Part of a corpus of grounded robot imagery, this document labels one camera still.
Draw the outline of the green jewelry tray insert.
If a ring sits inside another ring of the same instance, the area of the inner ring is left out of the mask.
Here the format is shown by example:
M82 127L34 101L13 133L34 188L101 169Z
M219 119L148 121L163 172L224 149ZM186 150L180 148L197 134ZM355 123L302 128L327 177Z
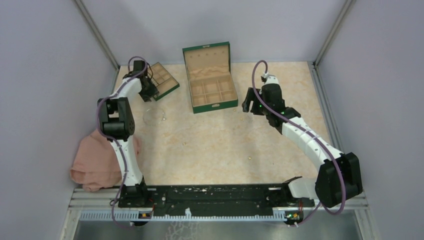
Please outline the green jewelry tray insert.
M180 87L179 82L159 62L148 65L148 76L156 89L155 94L149 99L150 101L159 101Z

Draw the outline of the green jewelry box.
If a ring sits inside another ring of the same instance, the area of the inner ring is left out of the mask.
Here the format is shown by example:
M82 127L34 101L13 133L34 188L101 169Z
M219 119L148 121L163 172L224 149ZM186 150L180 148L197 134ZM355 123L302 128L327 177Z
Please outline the green jewelry box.
M238 106L228 41L185 47L182 53L194 114Z

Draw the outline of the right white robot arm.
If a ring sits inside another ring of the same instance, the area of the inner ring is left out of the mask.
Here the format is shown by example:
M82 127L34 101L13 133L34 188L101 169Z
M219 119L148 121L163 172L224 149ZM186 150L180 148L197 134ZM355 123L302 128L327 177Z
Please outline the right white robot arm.
M343 153L318 136L293 107L286 106L279 84L249 87L242 103L245 113L265 116L269 125L290 139L309 158L318 171L316 178L294 177L286 181L281 199L295 206L301 198L318 199L332 208L363 192L358 157Z

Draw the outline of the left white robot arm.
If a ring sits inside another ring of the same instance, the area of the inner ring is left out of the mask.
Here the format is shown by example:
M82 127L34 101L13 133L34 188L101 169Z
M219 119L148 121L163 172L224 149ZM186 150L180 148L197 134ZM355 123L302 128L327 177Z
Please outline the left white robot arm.
M97 101L97 130L115 151L122 175L119 195L130 198L138 207L144 207L149 203L150 193L137 166L136 126L130 101L139 96L144 102L150 102L158 90L148 74L150 64L143 57L133 56L128 62L133 63L133 68L123 77L118 89Z

